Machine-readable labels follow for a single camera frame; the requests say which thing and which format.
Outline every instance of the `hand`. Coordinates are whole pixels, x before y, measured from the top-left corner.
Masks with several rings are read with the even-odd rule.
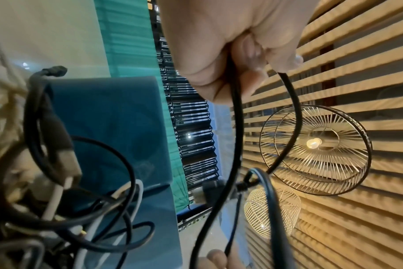
[[[197,269],[245,269],[238,257],[237,247],[231,247],[228,259],[221,250],[211,250],[207,257],[200,257],[197,262]]]
[[[319,0],[158,0],[175,68],[206,100],[231,105],[223,74],[231,53],[243,100],[268,75],[296,69],[295,50]]]

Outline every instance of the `wire lamp shade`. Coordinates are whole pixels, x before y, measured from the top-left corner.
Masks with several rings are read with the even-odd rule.
[[[276,192],[277,197],[279,197],[284,228],[287,235],[290,235],[299,219],[301,201],[299,196],[291,190],[277,188]],[[260,188],[251,191],[244,204],[244,214],[247,222],[260,236],[264,238],[271,237],[267,197],[264,189]]]
[[[290,187],[313,195],[353,190],[367,176],[372,144],[359,122],[330,107],[302,105],[302,130],[274,175]],[[260,151],[268,166],[295,128],[293,107],[271,115],[263,125]]]

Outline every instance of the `wooden slatted wall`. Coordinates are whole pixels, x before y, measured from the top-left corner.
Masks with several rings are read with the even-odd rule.
[[[403,269],[403,0],[321,0],[297,53],[306,62],[289,75],[300,101],[348,113],[374,149],[370,174],[352,192],[298,192],[302,211],[289,238],[297,266]],[[270,78],[244,104],[244,174],[267,168],[259,132],[268,115],[291,104],[278,75],[266,70]],[[268,243],[250,225],[247,241],[256,268],[269,268]]]

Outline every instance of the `teal panel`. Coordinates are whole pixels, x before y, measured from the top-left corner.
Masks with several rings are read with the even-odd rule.
[[[189,204],[184,169],[167,107],[146,0],[94,0],[112,77],[155,76],[165,120],[175,210]]]

